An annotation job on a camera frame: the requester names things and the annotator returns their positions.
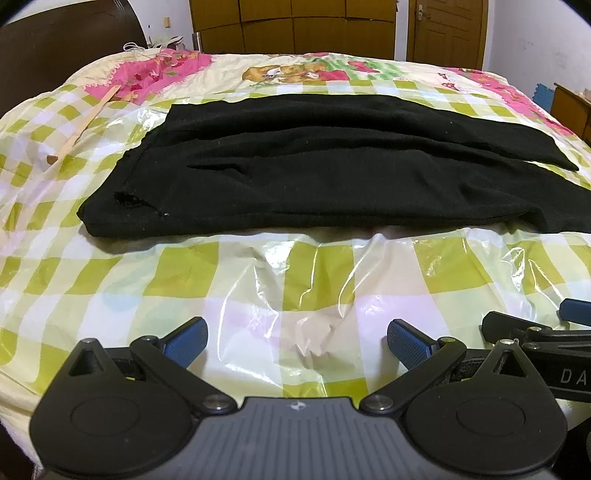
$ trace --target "wooden door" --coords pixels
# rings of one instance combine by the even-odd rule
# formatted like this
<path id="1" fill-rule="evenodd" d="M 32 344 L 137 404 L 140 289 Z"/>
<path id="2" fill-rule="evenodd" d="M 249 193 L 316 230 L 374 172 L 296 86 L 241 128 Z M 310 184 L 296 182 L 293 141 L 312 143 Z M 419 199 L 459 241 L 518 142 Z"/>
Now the wooden door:
<path id="1" fill-rule="evenodd" d="M 409 60 L 481 69 L 488 0 L 415 0 L 414 52 Z"/>

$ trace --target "gray plastic plate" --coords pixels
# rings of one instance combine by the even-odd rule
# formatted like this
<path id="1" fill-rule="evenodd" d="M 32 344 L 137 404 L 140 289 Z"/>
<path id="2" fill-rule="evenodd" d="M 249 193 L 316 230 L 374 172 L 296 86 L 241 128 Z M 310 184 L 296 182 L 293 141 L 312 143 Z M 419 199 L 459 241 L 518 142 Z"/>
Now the gray plastic plate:
<path id="1" fill-rule="evenodd" d="M 65 477 L 49 472 L 45 479 Z M 209 417 L 174 458 L 137 480 L 460 480 L 417 453 L 398 424 L 348 398 L 248 398 Z M 522 477 L 555 479 L 549 472 Z"/>

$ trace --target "wooden wardrobe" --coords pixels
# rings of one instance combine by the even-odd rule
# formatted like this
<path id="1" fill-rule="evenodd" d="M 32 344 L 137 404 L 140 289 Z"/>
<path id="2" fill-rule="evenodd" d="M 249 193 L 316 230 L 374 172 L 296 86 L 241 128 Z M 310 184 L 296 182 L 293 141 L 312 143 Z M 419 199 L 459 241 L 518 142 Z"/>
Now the wooden wardrobe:
<path id="1" fill-rule="evenodd" d="M 206 53 L 394 58 L 396 0 L 190 0 Z"/>

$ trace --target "plastic sheet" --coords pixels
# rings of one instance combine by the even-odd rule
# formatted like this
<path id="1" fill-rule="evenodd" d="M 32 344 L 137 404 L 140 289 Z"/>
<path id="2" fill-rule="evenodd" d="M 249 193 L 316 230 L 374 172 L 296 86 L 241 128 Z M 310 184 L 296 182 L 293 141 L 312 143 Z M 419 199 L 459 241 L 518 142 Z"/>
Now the plastic sheet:
<path id="1" fill-rule="evenodd" d="M 346 395 L 359 401 L 403 372 L 385 344 L 395 317 L 431 337 L 451 335 L 481 348 L 478 327 L 491 310 L 570 328 L 556 316 L 562 299 L 591 300 L 591 236 L 539 235 L 523 225 L 91 238 L 76 217 L 78 206 L 125 150 L 162 123 L 174 102 L 299 92 L 396 95 L 539 128 L 581 171 L 551 169 L 590 188 L 588 147 L 551 122 L 511 110 L 480 84 L 438 67 L 333 54 L 215 57 L 206 70 L 142 105 L 109 103 L 71 154 L 48 167 L 46 155 L 96 102 L 81 84 L 100 83 L 97 78 L 116 61 L 85 68 L 0 121 L 0 371 L 15 385 L 0 387 L 0 416 L 22 439 L 31 398 L 43 393 L 85 337 L 122 346 L 203 316 L 210 340 L 190 370 L 237 400 Z M 296 66 L 286 70 L 293 73 L 312 61 L 325 62 L 324 71 L 345 72 L 349 80 L 242 78 L 250 68 Z M 17 384 L 31 392 L 26 401 Z M 590 413 L 587 405 L 563 407 L 571 424 Z"/>

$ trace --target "black cloth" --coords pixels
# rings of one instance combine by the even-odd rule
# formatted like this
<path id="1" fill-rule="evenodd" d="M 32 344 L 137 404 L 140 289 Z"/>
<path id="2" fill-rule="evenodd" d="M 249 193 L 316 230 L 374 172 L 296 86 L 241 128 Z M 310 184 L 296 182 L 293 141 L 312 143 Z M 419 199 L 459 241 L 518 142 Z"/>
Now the black cloth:
<path id="1" fill-rule="evenodd" d="M 273 227 L 458 227 L 520 218 L 591 232 L 591 192 L 552 137 L 381 95 L 173 105 L 78 215 L 93 236 Z"/>

